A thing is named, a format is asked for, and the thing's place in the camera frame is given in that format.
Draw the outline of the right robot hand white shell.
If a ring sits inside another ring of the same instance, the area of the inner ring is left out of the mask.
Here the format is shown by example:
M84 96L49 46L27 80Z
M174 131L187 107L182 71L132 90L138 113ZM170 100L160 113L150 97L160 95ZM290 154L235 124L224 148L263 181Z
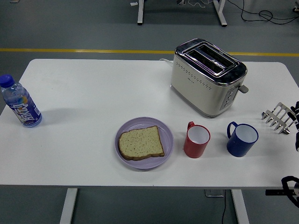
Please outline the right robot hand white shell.
M295 121L297 133L296 133L296 142L295 142L295 148L297 151L299 151L299 101L296 102L295 106L291 106L291 111L288 112L288 116Z

